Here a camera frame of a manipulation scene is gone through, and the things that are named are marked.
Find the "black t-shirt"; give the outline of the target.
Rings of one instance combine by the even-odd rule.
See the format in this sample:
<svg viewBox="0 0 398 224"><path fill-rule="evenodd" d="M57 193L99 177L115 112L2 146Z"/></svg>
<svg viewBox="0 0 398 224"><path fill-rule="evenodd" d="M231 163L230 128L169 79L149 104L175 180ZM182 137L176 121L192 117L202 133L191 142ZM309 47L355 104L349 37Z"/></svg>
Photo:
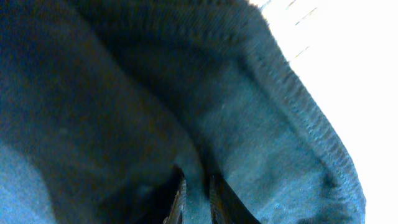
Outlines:
<svg viewBox="0 0 398 224"><path fill-rule="evenodd" d="M364 223L341 139L247 1L2 1L1 222L134 223L180 168L260 223Z"/></svg>

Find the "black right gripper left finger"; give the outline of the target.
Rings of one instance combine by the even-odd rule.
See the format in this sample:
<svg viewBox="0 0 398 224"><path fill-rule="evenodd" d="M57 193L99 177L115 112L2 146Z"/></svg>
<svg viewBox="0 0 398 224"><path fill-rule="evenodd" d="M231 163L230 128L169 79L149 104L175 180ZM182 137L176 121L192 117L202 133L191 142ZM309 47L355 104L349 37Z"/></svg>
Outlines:
<svg viewBox="0 0 398 224"><path fill-rule="evenodd" d="M136 224L181 224L186 198L185 176L180 168L173 168L173 176L155 188L144 200L144 213L134 220Z"/></svg>

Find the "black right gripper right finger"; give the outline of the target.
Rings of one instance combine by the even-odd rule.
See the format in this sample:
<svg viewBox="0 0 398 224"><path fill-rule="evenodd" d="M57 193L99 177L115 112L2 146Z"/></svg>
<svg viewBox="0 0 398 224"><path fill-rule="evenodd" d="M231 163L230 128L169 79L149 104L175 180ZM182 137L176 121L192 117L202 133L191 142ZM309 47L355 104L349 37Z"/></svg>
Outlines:
<svg viewBox="0 0 398 224"><path fill-rule="evenodd" d="M214 224L261 224L244 206L223 176L210 178L210 208Z"/></svg>

